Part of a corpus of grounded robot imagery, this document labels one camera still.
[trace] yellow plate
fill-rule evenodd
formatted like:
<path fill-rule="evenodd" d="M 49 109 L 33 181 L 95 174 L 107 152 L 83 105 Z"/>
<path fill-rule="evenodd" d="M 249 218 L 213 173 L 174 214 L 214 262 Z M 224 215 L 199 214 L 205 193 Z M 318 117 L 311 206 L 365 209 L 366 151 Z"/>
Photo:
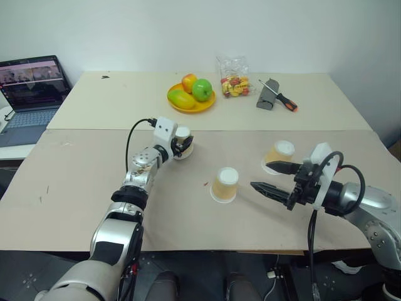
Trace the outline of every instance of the yellow plate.
<path fill-rule="evenodd" d="M 172 90 L 182 90 L 184 91 L 184 89 L 182 88 L 181 83 L 178 83 L 176 85 L 174 85 L 173 87 L 170 88 L 169 92 Z M 195 100 L 195 107 L 193 108 L 178 108 L 176 105 L 174 105 L 169 99 L 167 99 L 169 101 L 169 104 L 175 108 L 177 111 L 180 111 L 182 113 L 199 113 L 202 112 L 204 110 L 207 110 L 208 108 L 210 108 L 213 103 L 216 101 L 216 94 L 214 93 L 214 91 L 212 91 L 212 95 L 211 97 L 206 100 L 205 102 L 198 102 L 197 100 Z"/>

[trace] white desk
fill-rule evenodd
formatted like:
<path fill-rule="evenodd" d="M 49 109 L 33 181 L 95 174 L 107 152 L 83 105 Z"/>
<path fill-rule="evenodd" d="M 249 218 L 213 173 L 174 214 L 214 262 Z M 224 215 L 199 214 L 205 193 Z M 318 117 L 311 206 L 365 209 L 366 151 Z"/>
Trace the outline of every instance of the white desk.
<path fill-rule="evenodd" d="M 88 251 L 110 197 L 125 175 L 126 130 L 47 130 L 22 163 L 0 201 L 0 250 Z M 299 162 L 319 142 L 344 152 L 368 185 L 400 200 L 401 165 L 369 130 L 194 132 L 195 149 L 165 164 L 155 178 L 145 209 L 143 251 L 307 250 L 311 206 L 288 211 L 250 185 L 266 181 L 289 191 L 293 176 L 271 176 L 261 158 L 276 140 L 295 144 Z M 131 154 L 152 140 L 139 130 Z M 239 172 L 239 192 L 230 204 L 209 194 L 220 167 Z M 357 181 L 341 171 L 336 181 Z M 339 217 L 319 212 L 317 250 L 368 248 L 363 233 Z"/>
<path fill-rule="evenodd" d="M 252 73 L 249 79 L 256 92 L 232 98 L 222 95 L 216 73 L 195 74 L 211 81 L 217 99 L 209 110 L 188 115 L 174 110 L 166 97 L 185 73 L 84 72 L 48 129 L 130 129 L 139 119 L 165 116 L 191 130 L 371 130 L 327 74 Z M 262 88 L 257 79 L 269 77 L 298 104 L 298 112 L 280 102 L 272 111 L 256 107 Z"/>
<path fill-rule="evenodd" d="M 0 132 L 7 125 L 7 121 L 4 120 L 4 116 L 7 115 L 9 112 L 11 112 L 11 110 L 12 108 L 10 106 L 4 107 L 0 110 Z M 25 159 L 34 146 L 35 146 L 34 144 L 27 144 L 27 145 L 0 147 L 0 161 Z"/>

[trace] laptop screen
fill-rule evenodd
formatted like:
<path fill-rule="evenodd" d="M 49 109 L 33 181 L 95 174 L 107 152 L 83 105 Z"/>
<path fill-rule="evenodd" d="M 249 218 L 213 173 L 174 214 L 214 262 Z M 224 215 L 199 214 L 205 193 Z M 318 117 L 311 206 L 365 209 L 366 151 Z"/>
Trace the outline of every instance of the laptop screen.
<path fill-rule="evenodd" d="M 71 88 L 55 56 L 0 63 L 0 90 L 15 111 L 60 106 Z"/>

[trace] screwdriver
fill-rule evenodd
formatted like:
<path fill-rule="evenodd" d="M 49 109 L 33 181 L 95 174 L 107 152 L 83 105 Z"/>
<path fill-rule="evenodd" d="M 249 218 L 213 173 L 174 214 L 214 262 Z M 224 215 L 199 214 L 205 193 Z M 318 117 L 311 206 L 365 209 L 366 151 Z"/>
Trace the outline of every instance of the screwdriver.
<path fill-rule="evenodd" d="M 262 82 L 261 80 L 259 80 L 261 82 L 262 85 L 264 85 L 267 89 L 269 89 L 270 91 L 272 91 L 276 98 L 281 101 L 283 103 L 283 105 L 286 106 L 286 108 L 290 111 L 296 112 L 298 111 L 298 106 L 290 99 L 284 97 L 283 94 L 281 93 L 277 93 L 276 91 L 274 91 L 272 88 L 270 88 L 269 86 L 267 86 L 264 82 Z"/>

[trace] robotic hand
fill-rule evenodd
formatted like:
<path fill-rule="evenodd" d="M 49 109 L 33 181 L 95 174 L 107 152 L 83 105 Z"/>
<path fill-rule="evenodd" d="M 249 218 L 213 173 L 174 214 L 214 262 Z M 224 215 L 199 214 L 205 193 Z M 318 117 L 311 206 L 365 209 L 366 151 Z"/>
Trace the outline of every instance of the robotic hand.
<path fill-rule="evenodd" d="M 166 118 L 148 119 L 155 127 L 151 147 L 136 154 L 123 181 L 113 193 L 108 208 L 93 235 L 90 258 L 74 265 L 50 289 L 39 293 L 35 301 L 125 300 L 133 297 L 138 259 L 142 246 L 143 211 L 154 177 L 161 165 L 180 157 L 189 148 L 193 136 L 179 142 L 175 138 L 177 124 Z M 121 296 L 123 279 L 131 278 Z"/>
<path fill-rule="evenodd" d="M 365 187 L 361 172 L 354 166 L 342 165 L 342 162 L 341 152 L 331 152 L 326 143 L 318 144 L 303 164 L 282 161 L 266 164 L 275 171 L 295 175 L 296 184 L 291 193 L 264 182 L 251 182 L 251 186 L 266 197 L 283 203 L 289 210 L 296 203 L 310 203 L 315 210 L 323 207 L 326 213 L 342 216 L 358 227 L 369 241 L 378 263 L 383 266 L 384 295 L 388 300 L 401 300 L 401 219 L 398 204 L 389 193 Z M 342 168 L 353 169 L 361 183 L 332 181 L 335 172 Z"/>

